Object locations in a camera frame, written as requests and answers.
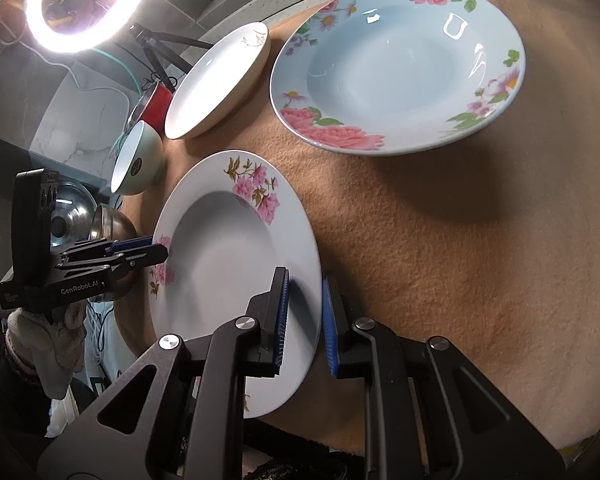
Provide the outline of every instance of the black sleeve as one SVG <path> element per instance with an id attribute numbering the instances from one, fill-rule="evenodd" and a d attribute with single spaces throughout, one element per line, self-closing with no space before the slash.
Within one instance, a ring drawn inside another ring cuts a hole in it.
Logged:
<path id="1" fill-rule="evenodd" d="M 3 348 L 0 359 L 0 427 L 44 436 L 51 400 L 37 378 L 22 372 Z"/>

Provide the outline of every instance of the gloved hand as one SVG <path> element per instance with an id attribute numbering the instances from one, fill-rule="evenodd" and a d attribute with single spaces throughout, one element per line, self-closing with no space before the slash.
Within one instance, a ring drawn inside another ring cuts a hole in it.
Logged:
<path id="1" fill-rule="evenodd" d="M 87 335 L 83 326 L 85 316 L 86 300 L 69 305 L 63 320 L 53 324 L 44 316 L 21 308 L 9 315 L 5 337 L 8 351 L 24 373 L 40 376 L 45 393 L 52 398 L 57 396 L 49 395 L 42 370 L 36 370 L 36 361 L 40 362 L 40 354 L 44 354 L 52 364 L 58 364 L 69 378 L 73 372 L 82 370 L 84 338 Z"/>

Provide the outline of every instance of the metal screw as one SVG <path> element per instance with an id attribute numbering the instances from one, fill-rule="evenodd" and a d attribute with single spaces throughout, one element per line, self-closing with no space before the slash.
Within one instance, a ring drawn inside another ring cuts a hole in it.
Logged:
<path id="1" fill-rule="evenodd" d="M 371 330 L 373 327 L 376 326 L 376 322 L 370 317 L 359 317 L 356 320 L 356 326 L 360 330 Z"/>
<path id="2" fill-rule="evenodd" d="M 178 339 L 178 336 L 173 334 L 163 335 L 160 338 L 160 348 L 163 348 L 165 350 L 173 350 L 179 344 L 180 340 Z"/>
<path id="3" fill-rule="evenodd" d="M 235 320 L 235 325 L 240 330 L 248 330 L 250 328 L 253 328 L 255 324 L 256 324 L 256 320 L 253 319 L 253 317 L 249 317 L 249 316 L 242 316 Z"/>
<path id="4" fill-rule="evenodd" d="M 429 340 L 429 345 L 431 346 L 431 348 L 433 348 L 434 350 L 439 350 L 441 352 L 449 348 L 450 344 L 451 343 L 449 342 L 449 339 L 439 335 L 432 337 Z"/>

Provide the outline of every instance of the white plate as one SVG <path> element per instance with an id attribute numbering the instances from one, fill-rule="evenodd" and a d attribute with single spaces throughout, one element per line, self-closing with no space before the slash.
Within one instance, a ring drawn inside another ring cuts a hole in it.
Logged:
<path id="1" fill-rule="evenodd" d="M 285 43 L 270 96 L 314 146 L 395 155 L 485 127 L 524 74 L 520 36 L 487 0 L 335 0 Z"/>
<path id="2" fill-rule="evenodd" d="M 244 416 L 261 416 L 286 402 L 314 358 L 322 313 L 318 249 L 291 184 L 253 153 L 211 155 L 171 193 L 154 243 L 169 247 L 167 261 L 150 271 L 158 338 L 176 333 L 187 340 L 213 333 L 244 314 L 253 296 L 269 290 L 276 266 L 289 270 L 280 375 L 247 378 Z"/>
<path id="3" fill-rule="evenodd" d="M 178 85 L 164 125 L 167 137 L 195 137 L 222 120 L 256 84 L 270 48 L 264 23 L 248 23 L 218 41 Z"/>

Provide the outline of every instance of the brown cloth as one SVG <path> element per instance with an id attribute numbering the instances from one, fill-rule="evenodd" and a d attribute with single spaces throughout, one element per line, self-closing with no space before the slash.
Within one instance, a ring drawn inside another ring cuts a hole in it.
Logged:
<path id="1" fill-rule="evenodd" d="M 528 66 L 515 102 L 482 131 L 382 158 L 302 142 L 276 119 L 269 76 L 303 12 L 271 29 L 252 97 L 200 137 L 165 139 L 164 177 L 123 211 L 150 234 L 197 161 L 226 149 L 265 157 L 298 193 L 323 269 L 367 315 L 401 336 L 448 336 L 561 447 L 600 426 L 600 1 L 490 1 L 520 32 Z M 116 304 L 137 354 L 155 340 L 143 285 Z M 359 381 L 329 377 L 321 343 L 298 392 L 264 420 L 362 452 L 362 402 Z"/>

